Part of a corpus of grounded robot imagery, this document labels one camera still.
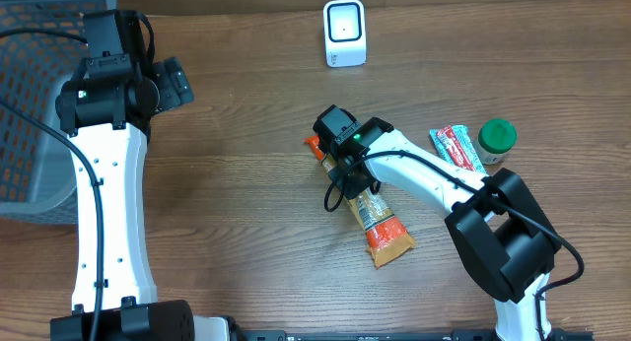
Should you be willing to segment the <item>teal wet wipes pack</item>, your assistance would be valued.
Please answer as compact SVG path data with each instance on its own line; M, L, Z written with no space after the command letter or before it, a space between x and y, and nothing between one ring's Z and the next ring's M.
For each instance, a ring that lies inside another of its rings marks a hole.
M473 144L468 136L468 128L465 125L461 125L461 124L456 124L456 125L448 125L451 126L454 130L454 132L456 133L456 137L459 140L461 146L464 148L464 150L466 151L467 155L469 156L470 160L473 162L474 166L475 166L475 170L477 172L481 172L481 173L486 173L486 169L484 168L484 166L482 165L482 163L480 162L477 153L474 150ZM448 154L446 148L444 147L444 145L439 141L439 139L437 138L437 132L440 129L431 129L429 131L429 136L431 138L431 140L434 143L434 146L436 148L436 151L438 153L438 156L440 158L442 158L443 160L445 160L446 162L448 162L449 164L454 164L453 160L451 159L450 155Z

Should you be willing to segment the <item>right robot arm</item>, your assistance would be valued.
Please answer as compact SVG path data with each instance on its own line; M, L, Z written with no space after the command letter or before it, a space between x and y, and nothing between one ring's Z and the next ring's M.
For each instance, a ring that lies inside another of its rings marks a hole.
M493 298L500 340L545 340L552 332L545 287L561 247L549 220L514 172L463 169L425 151L390 123L365 123L336 105L316 120L320 148L338 164L346 198L393 185L444 219L471 279Z

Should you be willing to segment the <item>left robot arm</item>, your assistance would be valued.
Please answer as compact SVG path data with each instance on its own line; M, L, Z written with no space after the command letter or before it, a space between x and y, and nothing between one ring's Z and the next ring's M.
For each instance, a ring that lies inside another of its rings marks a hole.
M181 65L155 61L155 43L143 38L153 30L137 11L83 23L89 55L55 101L74 165L79 247L72 313L51 320L51 339L243 339L228 316L159 301L150 268L142 195L150 121L193 101Z

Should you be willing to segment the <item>red cracker sleeve package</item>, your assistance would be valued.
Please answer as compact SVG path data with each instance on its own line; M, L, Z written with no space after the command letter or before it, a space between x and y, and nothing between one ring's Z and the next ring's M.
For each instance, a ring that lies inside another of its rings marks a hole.
M366 188L355 198L343 198L363 229L367 251L377 269L416 247L415 238L391 210L379 193Z

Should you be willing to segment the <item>thin red snack stick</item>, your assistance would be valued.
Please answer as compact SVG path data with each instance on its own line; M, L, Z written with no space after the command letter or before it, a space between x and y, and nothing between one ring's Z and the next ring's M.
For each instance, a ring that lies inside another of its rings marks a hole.
M475 166L461 146L451 126L440 129L437 138L444 145L454 164L460 168L475 171Z

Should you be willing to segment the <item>green lid jar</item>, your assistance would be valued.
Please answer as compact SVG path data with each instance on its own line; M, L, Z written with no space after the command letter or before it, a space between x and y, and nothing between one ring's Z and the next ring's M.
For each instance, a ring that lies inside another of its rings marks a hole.
M483 165L495 165L513 148L517 138L517 130L510 121L493 118L480 128L473 144Z

